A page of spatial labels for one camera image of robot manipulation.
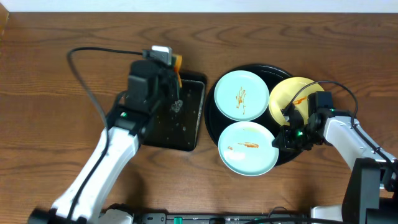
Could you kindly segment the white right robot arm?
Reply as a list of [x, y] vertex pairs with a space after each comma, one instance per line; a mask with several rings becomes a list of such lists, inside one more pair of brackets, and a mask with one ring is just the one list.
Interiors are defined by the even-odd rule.
[[283, 151], [333, 146], [351, 169], [341, 205], [311, 209], [311, 223], [397, 223], [397, 158], [362, 129], [349, 111], [312, 110], [307, 124], [282, 126], [272, 145]]

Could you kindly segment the light green plate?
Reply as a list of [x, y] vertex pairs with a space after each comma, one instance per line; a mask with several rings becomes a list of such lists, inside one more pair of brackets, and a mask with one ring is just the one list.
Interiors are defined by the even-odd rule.
[[244, 176], [259, 176], [269, 172], [279, 158], [272, 145], [274, 135], [264, 126], [251, 121], [229, 125], [218, 140], [218, 152], [224, 164]]
[[245, 70], [223, 75], [214, 91], [216, 107], [234, 121], [252, 121], [260, 117], [268, 108], [269, 97], [265, 81]]

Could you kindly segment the orange sponge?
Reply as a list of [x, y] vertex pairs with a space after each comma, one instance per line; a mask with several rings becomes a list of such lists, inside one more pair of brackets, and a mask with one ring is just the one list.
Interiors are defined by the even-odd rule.
[[179, 88], [181, 88], [182, 87], [182, 79], [180, 77], [179, 71], [182, 66], [182, 56], [178, 55], [178, 54], [173, 54], [172, 59], [173, 59], [174, 72], [177, 74], [178, 85], [179, 85]]

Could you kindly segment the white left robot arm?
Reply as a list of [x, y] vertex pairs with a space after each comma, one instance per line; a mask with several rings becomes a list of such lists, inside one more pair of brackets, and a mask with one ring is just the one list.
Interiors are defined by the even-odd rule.
[[179, 99], [182, 58], [173, 55], [132, 63], [128, 88], [120, 92], [108, 114], [98, 144], [78, 177], [49, 211], [34, 209], [29, 223], [98, 223], [105, 199], [124, 166], [152, 131], [153, 117], [163, 103]]

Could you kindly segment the yellow plate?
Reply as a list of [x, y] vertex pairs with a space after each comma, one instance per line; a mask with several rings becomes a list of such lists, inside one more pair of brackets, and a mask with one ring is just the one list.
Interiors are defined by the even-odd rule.
[[[274, 120], [279, 125], [289, 125], [285, 120], [281, 110], [284, 109], [295, 94], [305, 85], [312, 83], [313, 80], [304, 77], [292, 77], [278, 83], [271, 91], [269, 98], [269, 110]], [[301, 114], [304, 124], [308, 123], [308, 96], [316, 91], [324, 89], [319, 84], [314, 84], [304, 89], [294, 100], [295, 109]]]

